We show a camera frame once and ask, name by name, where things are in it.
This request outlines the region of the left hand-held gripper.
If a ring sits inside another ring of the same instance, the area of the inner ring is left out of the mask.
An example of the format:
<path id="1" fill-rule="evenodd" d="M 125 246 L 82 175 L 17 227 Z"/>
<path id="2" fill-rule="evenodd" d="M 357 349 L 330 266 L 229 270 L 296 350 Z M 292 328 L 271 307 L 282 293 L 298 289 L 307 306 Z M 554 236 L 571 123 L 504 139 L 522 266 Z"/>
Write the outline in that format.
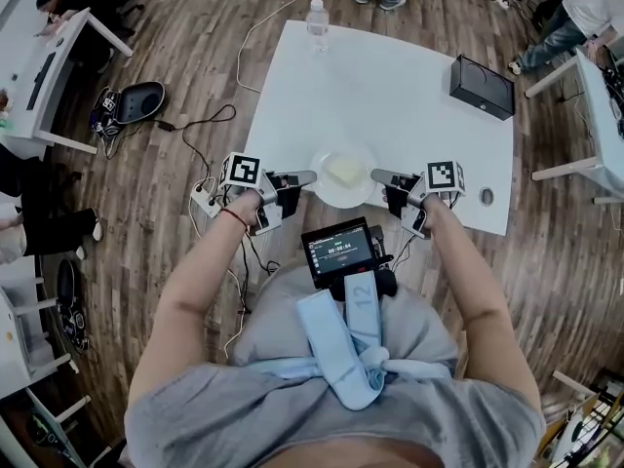
<path id="1" fill-rule="evenodd" d="M 314 171 L 277 173 L 263 169 L 259 158 L 231 152 L 222 162 L 218 187 L 238 196 L 251 190 L 259 196 L 254 222 L 248 227 L 257 236 L 282 225 L 295 215 L 301 190 L 317 180 Z"/>

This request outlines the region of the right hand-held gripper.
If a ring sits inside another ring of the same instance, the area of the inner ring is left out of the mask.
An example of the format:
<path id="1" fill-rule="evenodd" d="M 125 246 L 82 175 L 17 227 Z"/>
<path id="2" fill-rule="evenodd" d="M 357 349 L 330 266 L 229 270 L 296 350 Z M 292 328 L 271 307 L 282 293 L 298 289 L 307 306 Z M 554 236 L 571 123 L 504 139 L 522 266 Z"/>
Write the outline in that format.
<path id="1" fill-rule="evenodd" d="M 400 220 L 405 230 L 421 239 L 430 237 L 425 228 L 428 213 L 424 200 L 437 195 L 452 210 L 465 195 L 463 168 L 456 161 L 427 163 L 425 171 L 419 175 L 373 169 L 370 178 L 387 186 L 389 212 Z"/>

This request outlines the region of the white round plate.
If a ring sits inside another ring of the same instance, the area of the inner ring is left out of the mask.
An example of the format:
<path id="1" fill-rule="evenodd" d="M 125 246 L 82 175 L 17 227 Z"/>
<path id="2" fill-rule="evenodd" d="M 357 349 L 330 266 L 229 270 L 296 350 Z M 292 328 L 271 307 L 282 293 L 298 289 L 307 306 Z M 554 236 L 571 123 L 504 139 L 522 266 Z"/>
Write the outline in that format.
<path id="1" fill-rule="evenodd" d="M 354 188 L 344 188 L 328 177 L 324 165 L 335 157 L 357 159 L 366 168 L 360 184 Z M 376 183 L 371 179 L 371 170 L 376 162 L 367 147 L 349 144 L 320 149 L 311 160 L 310 169 L 317 174 L 317 180 L 310 185 L 319 199 L 325 204 L 339 209 L 356 208 L 366 203 L 372 196 Z"/>

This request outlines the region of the person's left forearm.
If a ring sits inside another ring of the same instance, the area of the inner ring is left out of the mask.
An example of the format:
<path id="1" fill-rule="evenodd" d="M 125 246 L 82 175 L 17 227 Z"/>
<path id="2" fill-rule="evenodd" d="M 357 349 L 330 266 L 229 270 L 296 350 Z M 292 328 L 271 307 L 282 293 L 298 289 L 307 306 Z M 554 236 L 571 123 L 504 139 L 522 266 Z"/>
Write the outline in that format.
<path id="1" fill-rule="evenodd" d="M 254 222 L 258 205 L 259 196 L 248 190 L 218 213 L 170 276 L 158 304 L 158 315 L 170 319 L 175 312 L 199 318 L 207 314 L 239 244 Z"/>

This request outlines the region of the person's right forearm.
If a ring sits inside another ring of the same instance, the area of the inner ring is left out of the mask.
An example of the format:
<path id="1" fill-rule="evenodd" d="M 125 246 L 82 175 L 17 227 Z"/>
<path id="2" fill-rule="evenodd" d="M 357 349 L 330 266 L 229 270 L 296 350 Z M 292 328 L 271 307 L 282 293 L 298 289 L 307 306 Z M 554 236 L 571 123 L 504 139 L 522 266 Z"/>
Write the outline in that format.
<path id="1" fill-rule="evenodd" d="M 511 331 L 504 292 L 459 219 L 436 195 L 429 195 L 424 207 L 426 225 L 439 251 L 465 327 L 488 322 Z"/>

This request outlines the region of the white rectangular table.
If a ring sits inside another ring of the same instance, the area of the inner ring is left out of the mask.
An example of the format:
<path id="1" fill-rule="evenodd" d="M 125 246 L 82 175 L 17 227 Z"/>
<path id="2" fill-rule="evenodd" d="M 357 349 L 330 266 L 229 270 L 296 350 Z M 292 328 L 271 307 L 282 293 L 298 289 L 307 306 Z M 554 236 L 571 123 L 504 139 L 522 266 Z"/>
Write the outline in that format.
<path id="1" fill-rule="evenodd" d="M 288 21 L 261 90 L 245 151 L 269 171 L 307 170 L 320 152 L 365 147 L 376 167 L 419 174 L 456 161 L 466 193 L 454 212 L 469 228 L 507 231 L 513 123 L 449 93 L 451 57 L 332 26 L 324 51 Z"/>

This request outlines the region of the black screen device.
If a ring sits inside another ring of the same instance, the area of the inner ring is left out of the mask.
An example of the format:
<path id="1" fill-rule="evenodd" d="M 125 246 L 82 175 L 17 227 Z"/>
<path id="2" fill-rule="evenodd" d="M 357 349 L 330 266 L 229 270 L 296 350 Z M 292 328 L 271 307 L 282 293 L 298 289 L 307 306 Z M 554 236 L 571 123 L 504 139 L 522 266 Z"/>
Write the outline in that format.
<path id="1" fill-rule="evenodd" d="M 303 233 L 301 243 L 313 284 L 319 290 L 330 288 L 336 279 L 378 266 L 364 217 Z"/>

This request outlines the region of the black waist pouch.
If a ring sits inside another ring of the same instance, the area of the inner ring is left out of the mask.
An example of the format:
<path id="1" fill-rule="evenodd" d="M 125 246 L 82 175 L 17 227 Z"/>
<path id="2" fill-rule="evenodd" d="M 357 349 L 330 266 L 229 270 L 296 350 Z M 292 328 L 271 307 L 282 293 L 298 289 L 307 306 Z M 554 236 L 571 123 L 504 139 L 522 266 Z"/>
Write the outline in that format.
<path id="1" fill-rule="evenodd" d="M 367 274 L 374 276 L 376 295 L 378 299 L 384 296 L 395 296 L 398 291 L 398 281 L 395 274 L 388 268 L 380 268 L 367 271 Z M 330 285 L 329 290 L 334 300 L 345 301 L 345 277 L 336 278 Z"/>

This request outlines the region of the black rectangular box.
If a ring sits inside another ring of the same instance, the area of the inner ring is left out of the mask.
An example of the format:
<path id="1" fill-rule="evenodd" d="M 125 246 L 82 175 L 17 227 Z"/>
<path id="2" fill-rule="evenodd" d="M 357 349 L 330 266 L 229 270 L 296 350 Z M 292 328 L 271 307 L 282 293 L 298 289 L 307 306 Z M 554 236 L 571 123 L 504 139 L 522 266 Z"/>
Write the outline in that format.
<path id="1" fill-rule="evenodd" d="M 501 121 L 516 112 L 514 82 L 464 55 L 451 66 L 449 95 Z"/>

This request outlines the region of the grey shorts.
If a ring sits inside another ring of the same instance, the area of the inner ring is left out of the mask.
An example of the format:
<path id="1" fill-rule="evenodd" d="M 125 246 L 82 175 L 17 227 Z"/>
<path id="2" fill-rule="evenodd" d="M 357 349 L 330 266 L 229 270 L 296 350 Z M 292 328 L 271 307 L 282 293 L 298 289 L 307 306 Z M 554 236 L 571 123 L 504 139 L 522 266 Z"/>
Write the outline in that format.
<path id="1" fill-rule="evenodd" d="M 302 265 L 281 268 L 262 286 L 242 333 L 229 350 L 233 366 L 311 355 L 296 305 L 316 292 Z M 430 303 L 403 285 L 379 299 L 382 345 L 392 359 L 441 364 L 455 372 L 458 348 Z"/>

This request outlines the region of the clear plastic water bottle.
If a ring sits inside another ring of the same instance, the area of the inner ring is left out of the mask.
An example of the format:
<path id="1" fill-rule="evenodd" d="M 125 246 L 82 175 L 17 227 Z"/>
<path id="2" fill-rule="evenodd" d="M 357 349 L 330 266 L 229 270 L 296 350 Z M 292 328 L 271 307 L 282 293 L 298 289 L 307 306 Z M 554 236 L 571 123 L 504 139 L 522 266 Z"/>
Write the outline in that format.
<path id="1" fill-rule="evenodd" d="M 322 0 L 312 0 L 306 17 L 307 33 L 314 50 L 324 53 L 328 47 L 330 18 Z"/>

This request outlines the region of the spare gripper device bundle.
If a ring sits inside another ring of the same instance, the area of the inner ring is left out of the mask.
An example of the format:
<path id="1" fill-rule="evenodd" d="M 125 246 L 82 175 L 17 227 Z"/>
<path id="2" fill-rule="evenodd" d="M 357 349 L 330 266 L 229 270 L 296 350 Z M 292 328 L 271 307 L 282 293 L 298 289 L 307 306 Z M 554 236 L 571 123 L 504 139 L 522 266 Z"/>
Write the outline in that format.
<path id="1" fill-rule="evenodd" d="M 119 98 L 120 93 L 109 87 L 104 87 L 97 97 L 89 117 L 89 128 L 101 139 L 115 138 L 121 131 L 116 118 Z"/>

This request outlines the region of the grey shirt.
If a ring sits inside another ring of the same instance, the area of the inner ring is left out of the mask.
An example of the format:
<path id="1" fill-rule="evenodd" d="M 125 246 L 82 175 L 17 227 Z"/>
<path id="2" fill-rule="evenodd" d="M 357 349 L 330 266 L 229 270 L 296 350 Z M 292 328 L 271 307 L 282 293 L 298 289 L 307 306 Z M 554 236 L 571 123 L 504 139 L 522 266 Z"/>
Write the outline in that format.
<path id="1" fill-rule="evenodd" d="M 136 468 L 249 468 L 345 437 L 415 444 L 445 468 L 527 468 L 545 424 L 519 393 L 478 380 L 394 377 L 352 411 L 321 378 L 206 364 L 133 403 L 125 429 Z"/>

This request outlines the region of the white side table legs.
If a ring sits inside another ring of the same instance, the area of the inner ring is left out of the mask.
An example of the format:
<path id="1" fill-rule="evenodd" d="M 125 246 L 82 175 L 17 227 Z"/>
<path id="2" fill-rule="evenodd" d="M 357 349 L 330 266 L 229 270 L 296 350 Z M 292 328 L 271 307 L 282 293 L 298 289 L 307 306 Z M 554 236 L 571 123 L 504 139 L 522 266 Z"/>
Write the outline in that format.
<path id="1" fill-rule="evenodd" d="M 565 386 L 571 388 L 576 394 L 581 394 L 584 397 L 592 397 L 596 395 L 596 393 L 590 388 L 570 378 L 559 370 L 554 370 L 552 376 L 561 383 L 563 383 Z"/>

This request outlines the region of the black keyboard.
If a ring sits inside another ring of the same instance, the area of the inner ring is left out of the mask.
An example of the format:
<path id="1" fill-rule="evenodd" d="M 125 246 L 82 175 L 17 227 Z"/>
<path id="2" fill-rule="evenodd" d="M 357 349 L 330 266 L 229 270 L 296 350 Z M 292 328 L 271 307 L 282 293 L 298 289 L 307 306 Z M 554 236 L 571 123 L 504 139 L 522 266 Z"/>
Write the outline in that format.
<path id="1" fill-rule="evenodd" d="M 39 72 L 37 73 L 37 75 L 35 76 L 34 79 L 34 86 L 30 95 L 30 98 L 28 100 L 28 104 L 26 106 L 26 109 L 28 111 L 32 110 L 35 106 L 35 103 L 37 101 L 37 98 L 39 96 L 39 93 L 41 91 L 42 85 L 46 79 L 46 76 L 48 75 L 48 71 L 51 67 L 51 65 L 54 62 L 56 53 L 52 52 L 50 54 L 48 54 L 48 56 L 46 57 L 45 62 L 43 63 L 43 65 L 41 66 Z"/>

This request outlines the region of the white office desk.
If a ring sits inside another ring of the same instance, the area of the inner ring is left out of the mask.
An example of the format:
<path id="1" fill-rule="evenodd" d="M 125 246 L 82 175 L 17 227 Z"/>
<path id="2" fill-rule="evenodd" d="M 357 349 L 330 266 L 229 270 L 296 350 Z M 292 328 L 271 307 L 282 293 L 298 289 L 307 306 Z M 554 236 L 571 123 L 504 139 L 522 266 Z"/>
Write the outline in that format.
<path id="1" fill-rule="evenodd" d="M 39 300 L 37 290 L 43 286 L 33 256 L 0 265 L 0 400 L 64 364 L 78 370 L 70 353 L 58 357 L 53 354 L 42 318 L 55 313 L 57 300 Z"/>
<path id="2" fill-rule="evenodd" d="M 7 32 L 0 33 L 0 46 L 5 48 L 0 57 L 0 89 L 8 96 L 8 111 L 0 114 L 0 143 L 21 158 L 42 158 L 46 148 L 62 145 L 88 154 L 98 149 L 87 143 L 56 135 L 52 123 L 66 84 L 72 63 L 69 53 L 79 33 L 90 25 L 112 47 L 126 57 L 133 55 L 120 38 L 111 32 L 88 9 L 67 20 L 56 33 L 48 37 L 32 37 L 25 41 L 9 41 Z M 56 56 L 32 110 L 26 106 L 34 79 L 48 54 Z"/>

